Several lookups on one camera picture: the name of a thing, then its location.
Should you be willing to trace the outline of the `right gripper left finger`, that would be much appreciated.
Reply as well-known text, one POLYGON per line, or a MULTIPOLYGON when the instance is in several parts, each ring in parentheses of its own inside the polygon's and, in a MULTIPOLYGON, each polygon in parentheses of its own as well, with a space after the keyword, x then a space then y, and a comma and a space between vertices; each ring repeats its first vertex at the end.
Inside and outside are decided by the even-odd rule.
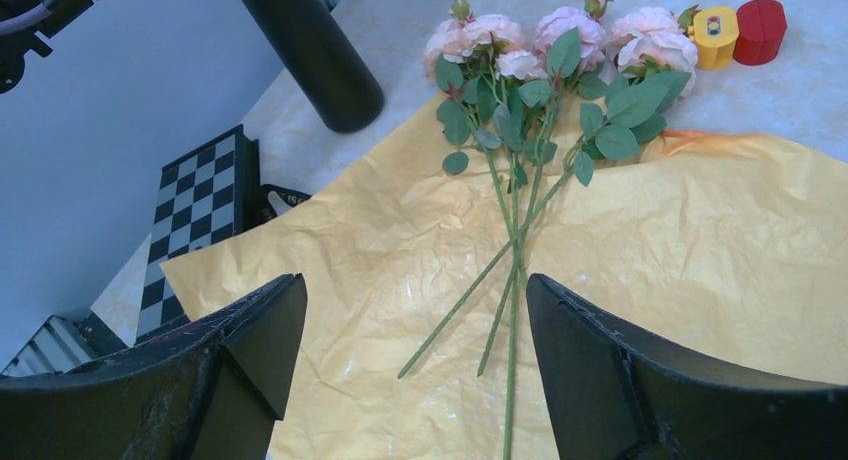
POLYGON ((5 459, 262 459, 283 420, 307 289, 285 274, 66 373, 1 380, 5 459))

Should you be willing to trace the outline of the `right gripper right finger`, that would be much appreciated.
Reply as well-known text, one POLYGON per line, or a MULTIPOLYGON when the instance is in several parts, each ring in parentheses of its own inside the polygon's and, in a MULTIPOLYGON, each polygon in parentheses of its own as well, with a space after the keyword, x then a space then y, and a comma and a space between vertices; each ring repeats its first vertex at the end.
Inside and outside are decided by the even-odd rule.
POLYGON ((534 274, 528 313, 562 459, 843 459, 847 390, 686 348, 534 274))

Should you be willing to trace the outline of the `orange yellow wrapping paper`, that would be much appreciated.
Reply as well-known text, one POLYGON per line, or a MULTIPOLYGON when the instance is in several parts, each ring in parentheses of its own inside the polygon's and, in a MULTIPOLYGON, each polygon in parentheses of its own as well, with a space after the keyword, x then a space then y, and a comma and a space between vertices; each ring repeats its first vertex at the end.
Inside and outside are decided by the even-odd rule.
POLYGON ((424 105, 325 189, 234 238, 167 261, 193 319, 291 280, 302 339, 275 459, 579 458, 550 400, 588 397, 571 359, 576 295, 699 353, 847 381, 847 165, 764 134, 663 135, 583 185, 544 170, 514 255, 486 160, 456 175, 424 105))

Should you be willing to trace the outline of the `orange paper bouquet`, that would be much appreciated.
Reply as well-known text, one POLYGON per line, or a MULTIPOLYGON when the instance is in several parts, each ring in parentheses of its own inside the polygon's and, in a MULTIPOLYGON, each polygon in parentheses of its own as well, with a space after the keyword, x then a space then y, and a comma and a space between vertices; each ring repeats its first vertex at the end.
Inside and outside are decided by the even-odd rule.
POLYGON ((546 167, 561 164, 557 187, 588 185, 600 161, 630 159, 655 139, 664 111, 694 82, 696 7, 643 7, 605 29, 608 5, 557 8, 526 37, 510 17, 455 0, 426 44, 426 67, 444 96, 436 117, 452 146, 443 171, 463 173, 479 152, 508 235, 494 325, 518 322, 528 236, 555 194, 542 186, 546 167))

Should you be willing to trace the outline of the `black ribbon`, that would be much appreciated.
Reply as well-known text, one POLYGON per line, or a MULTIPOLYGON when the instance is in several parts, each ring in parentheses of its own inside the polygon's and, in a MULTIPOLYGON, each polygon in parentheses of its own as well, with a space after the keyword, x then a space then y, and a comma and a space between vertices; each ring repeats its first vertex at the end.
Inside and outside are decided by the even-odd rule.
POLYGON ((258 218, 262 223, 268 222, 311 198, 310 194, 299 190, 262 184, 259 187, 258 218))

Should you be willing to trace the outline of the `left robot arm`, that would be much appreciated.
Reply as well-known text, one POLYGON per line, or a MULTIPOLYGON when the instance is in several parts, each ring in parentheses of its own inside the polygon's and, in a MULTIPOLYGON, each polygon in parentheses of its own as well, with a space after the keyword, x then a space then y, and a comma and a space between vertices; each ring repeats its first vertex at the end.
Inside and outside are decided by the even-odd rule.
POLYGON ((25 55, 52 53, 45 42, 99 0, 1 0, 1 92, 22 80, 25 55))

